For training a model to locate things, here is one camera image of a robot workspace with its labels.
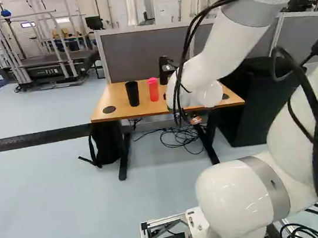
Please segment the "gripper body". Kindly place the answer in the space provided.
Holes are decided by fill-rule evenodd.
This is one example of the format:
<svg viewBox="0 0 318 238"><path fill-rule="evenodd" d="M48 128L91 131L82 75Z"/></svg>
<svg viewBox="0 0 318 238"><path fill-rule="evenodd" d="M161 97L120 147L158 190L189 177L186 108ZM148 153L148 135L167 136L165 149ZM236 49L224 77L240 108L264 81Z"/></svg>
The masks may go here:
<svg viewBox="0 0 318 238"><path fill-rule="evenodd" d="M167 56L159 57L158 62L160 84L167 85L169 77L176 71L177 66Z"/></svg>

